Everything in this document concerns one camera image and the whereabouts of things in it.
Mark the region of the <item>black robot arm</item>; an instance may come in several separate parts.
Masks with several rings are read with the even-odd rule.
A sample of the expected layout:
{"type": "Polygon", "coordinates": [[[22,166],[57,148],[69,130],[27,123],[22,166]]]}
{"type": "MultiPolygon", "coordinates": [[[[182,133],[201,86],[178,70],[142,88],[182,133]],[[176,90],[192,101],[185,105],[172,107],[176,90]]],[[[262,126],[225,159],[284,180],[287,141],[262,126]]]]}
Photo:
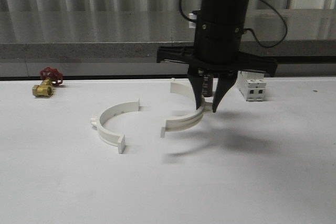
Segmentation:
{"type": "Polygon", "coordinates": [[[235,84],[242,71],[264,72],[274,76],[277,63],[241,52],[240,41],[249,0],[202,0],[196,18],[194,44],[192,46],[159,47],[157,62],[172,61],[188,65],[187,76],[192,85],[196,106],[202,104],[202,88],[206,74],[218,76],[213,96],[212,111],[227,91],[235,84]]]}

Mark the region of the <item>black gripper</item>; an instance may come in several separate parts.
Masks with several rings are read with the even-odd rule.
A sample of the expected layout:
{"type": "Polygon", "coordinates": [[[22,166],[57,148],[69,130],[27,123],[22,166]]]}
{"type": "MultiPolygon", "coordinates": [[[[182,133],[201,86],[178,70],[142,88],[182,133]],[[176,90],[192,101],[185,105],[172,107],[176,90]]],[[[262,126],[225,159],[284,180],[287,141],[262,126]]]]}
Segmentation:
{"type": "Polygon", "coordinates": [[[193,46],[159,47],[156,61],[188,64],[187,77],[193,89],[196,109],[202,105],[204,73],[198,68],[218,73],[218,82],[213,97],[212,111],[217,108],[229,89],[236,83],[237,71],[267,73],[274,76],[277,62],[239,50],[244,21],[233,18],[221,22],[210,22],[193,11],[196,28],[193,46]]]}

